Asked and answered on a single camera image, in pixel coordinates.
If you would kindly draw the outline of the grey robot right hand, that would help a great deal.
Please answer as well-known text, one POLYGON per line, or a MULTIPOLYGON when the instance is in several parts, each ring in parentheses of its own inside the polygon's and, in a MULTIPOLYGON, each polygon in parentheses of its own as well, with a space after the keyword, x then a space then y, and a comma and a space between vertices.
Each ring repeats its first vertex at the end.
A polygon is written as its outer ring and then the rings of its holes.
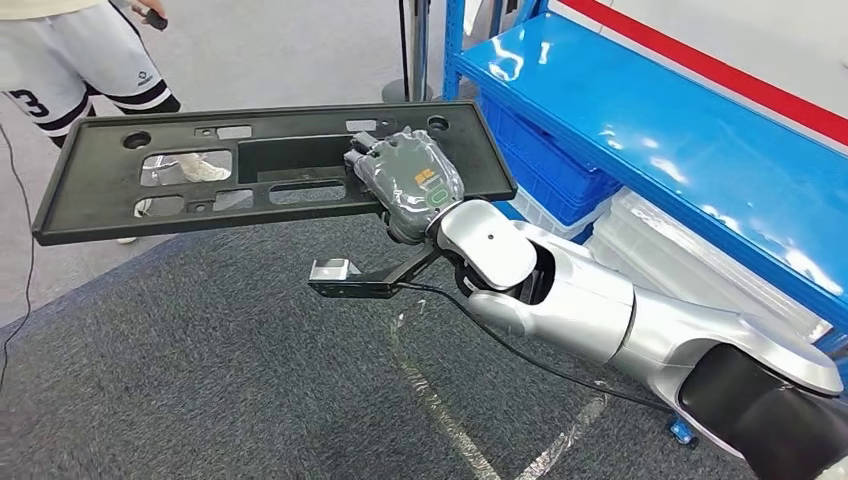
POLYGON ((399 243, 423 243, 433 222, 464 200, 457 168, 424 130, 405 127, 383 139, 358 132, 344 160, 384 207, 399 243))

